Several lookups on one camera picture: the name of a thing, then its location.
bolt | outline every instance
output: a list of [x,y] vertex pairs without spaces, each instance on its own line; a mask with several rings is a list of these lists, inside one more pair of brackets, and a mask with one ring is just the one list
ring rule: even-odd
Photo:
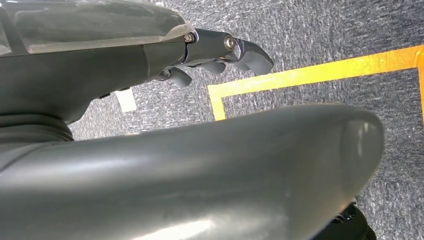
[[184,41],[186,43],[192,43],[195,41],[195,36],[193,35],[193,33],[188,33],[186,35],[184,35]]
[[232,36],[227,35],[225,36],[225,39],[224,39],[224,45],[228,51],[233,51],[234,48],[236,47],[236,41],[234,40]]

yellow floor marking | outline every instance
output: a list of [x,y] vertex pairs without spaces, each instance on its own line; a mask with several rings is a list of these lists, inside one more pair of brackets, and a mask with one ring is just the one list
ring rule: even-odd
[[222,100],[225,97],[412,68],[418,68],[424,118],[424,45],[208,85],[207,88],[213,115],[219,121],[226,118]]

